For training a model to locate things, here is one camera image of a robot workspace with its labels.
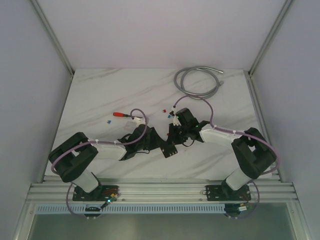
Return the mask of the black fuse box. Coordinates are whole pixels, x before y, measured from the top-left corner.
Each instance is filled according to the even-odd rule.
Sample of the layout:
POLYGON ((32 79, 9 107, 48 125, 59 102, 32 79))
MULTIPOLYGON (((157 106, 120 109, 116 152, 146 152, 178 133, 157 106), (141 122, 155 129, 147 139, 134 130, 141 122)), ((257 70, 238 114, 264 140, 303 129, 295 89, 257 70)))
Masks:
POLYGON ((164 145, 160 147, 162 154, 165 158, 169 158, 174 156, 178 153, 178 150, 174 145, 164 145))

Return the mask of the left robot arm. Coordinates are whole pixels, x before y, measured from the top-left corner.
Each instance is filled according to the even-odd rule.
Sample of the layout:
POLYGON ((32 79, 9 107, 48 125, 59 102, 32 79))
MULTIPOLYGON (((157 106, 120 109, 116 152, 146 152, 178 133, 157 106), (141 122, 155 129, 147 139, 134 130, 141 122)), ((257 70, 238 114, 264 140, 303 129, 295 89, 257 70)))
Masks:
POLYGON ((48 160, 52 172, 59 175, 64 183, 76 185, 90 201, 97 201, 103 193, 101 184, 88 170, 94 159, 125 161, 135 157, 139 151, 155 149, 160 149, 167 158, 170 156, 169 146, 155 128, 141 124, 132 133, 113 142, 90 140, 83 132, 77 132, 52 150, 48 160))

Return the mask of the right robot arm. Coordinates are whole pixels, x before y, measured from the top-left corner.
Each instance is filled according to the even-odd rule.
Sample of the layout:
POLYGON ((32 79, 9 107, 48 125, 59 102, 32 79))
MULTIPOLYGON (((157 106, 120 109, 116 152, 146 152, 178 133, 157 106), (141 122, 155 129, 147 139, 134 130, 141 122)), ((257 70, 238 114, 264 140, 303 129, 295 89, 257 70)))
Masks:
POLYGON ((221 193, 228 200, 234 199, 251 180, 255 180, 276 161, 276 155, 258 129, 249 128, 242 134, 236 131, 210 126, 201 121, 188 108, 179 111, 173 106, 170 111, 173 123, 169 125, 167 142, 182 145, 188 139, 200 143, 213 143, 233 150, 239 168, 221 183, 221 193))

